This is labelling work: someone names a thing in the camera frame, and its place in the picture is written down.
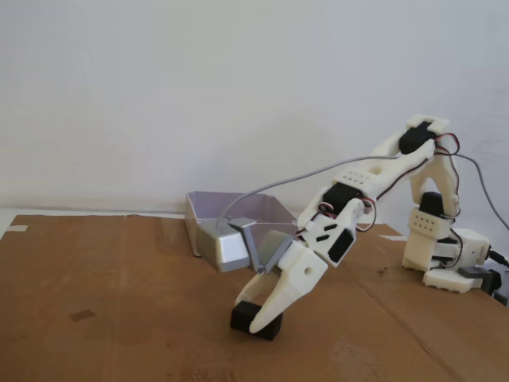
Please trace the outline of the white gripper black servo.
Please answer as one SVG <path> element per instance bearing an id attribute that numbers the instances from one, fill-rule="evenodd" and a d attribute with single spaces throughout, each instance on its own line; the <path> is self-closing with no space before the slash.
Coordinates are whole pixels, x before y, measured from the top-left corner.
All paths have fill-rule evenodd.
<path id="1" fill-rule="evenodd" d="M 235 306 L 270 293 L 250 324 L 250 333 L 269 325 L 297 298 L 311 292 L 330 267 L 338 267 L 356 241 L 356 218 L 317 216 L 307 223 L 300 239 L 281 257 L 275 273 L 255 275 L 240 291 Z"/>

